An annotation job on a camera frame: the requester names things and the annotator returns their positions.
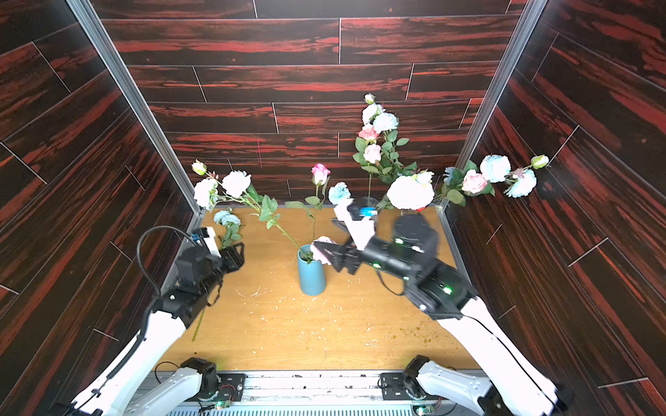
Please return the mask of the teal ceramic vase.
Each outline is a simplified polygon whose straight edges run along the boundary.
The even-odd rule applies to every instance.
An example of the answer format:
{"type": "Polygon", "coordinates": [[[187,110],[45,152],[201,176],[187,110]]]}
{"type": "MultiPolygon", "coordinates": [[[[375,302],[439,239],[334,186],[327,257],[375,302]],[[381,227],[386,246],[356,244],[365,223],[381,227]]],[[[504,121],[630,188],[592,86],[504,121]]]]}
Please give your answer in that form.
{"type": "Polygon", "coordinates": [[[324,292],[326,288],[324,265],[314,259],[308,244],[298,251],[298,275],[301,291],[305,295],[318,296],[324,292]]]}

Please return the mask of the white peony flower spray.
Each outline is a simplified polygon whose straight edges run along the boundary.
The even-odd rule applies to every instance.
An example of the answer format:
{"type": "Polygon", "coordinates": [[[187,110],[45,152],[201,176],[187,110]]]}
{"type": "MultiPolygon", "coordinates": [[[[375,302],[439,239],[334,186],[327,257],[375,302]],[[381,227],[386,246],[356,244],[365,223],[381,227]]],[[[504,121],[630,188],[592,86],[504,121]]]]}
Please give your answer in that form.
{"type": "MultiPolygon", "coordinates": [[[[191,169],[202,177],[194,186],[194,200],[200,208],[211,211],[218,203],[236,203],[249,207],[255,211],[258,220],[266,224],[266,228],[277,228],[295,246],[295,239],[279,224],[279,204],[277,200],[258,194],[251,183],[251,175],[246,171],[230,171],[220,178],[217,173],[209,171],[207,166],[197,159],[192,163],[191,169]]],[[[298,255],[306,262],[312,262],[312,254],[298,247],[298,255]]]]}

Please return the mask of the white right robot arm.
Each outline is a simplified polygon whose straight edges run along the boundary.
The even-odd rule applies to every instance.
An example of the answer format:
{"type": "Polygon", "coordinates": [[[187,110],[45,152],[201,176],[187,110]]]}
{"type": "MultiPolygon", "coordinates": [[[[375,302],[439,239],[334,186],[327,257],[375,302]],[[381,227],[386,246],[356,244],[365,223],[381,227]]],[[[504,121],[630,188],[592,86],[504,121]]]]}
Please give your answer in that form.
{"type": "Polygon", "coordinates": [[[402,296],[438,322],[481,367],[482,377],[442,367],[418,355],[404,369],[407,388],[440,396],[478,415],[554,415],[568,406],[566,392],[515,347],[490,315],[477,290],[437,258],[439,234],[421,214],[396,219],[385,241],[353,221],[344,244],[315,242],[335,270],[355,274],[361,265],[403,282],[402,296]]]}

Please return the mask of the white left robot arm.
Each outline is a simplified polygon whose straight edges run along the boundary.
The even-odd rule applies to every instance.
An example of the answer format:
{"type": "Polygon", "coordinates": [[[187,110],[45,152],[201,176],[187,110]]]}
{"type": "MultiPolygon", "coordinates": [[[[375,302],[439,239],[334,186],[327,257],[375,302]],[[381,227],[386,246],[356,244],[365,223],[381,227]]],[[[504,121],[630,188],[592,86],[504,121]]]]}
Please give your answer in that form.
{"type": "Polygon", "coordinates": [[[192,326],[210,296],[218,296],[225,275],[245,263],[244,244],[212,250],[196,245],[176,260],[174,286],[145,310],[135,339],[68,405],[57,403],[49,415],[166,415],[187,400],[216,401],[222,386],[214,363],[190,358],[156,388],[135,400],[136,391],[159,359],[192,326]]]}

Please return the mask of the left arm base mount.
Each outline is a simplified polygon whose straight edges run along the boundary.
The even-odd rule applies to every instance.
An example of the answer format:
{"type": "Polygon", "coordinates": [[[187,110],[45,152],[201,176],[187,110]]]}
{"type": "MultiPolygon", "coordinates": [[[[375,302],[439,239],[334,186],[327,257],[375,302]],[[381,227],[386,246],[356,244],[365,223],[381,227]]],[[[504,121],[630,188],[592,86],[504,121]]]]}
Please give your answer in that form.
{"type": "Polygon", "coordinates": [[[245,389],[246,374],[220,373],[214,362],[192,357],[180,364],[181,369],[193,369],[200,376],[194,395],[190,400],[241,401],[245,389]]]}

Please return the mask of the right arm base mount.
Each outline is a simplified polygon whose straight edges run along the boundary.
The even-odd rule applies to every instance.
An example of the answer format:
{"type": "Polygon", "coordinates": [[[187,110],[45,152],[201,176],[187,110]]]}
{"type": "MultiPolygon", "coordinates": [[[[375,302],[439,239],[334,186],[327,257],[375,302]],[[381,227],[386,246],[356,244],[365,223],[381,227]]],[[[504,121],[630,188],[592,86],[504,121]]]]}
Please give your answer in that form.
{"type": "Polygon", "coordinates": [[[381,373],[377,383],[382,392],[383,399],[393,400],[449,400],[449,398],[427,393],[416,379],[419,370],[430,361],[424,355],[416,355],[401,372],[381,373]]]}

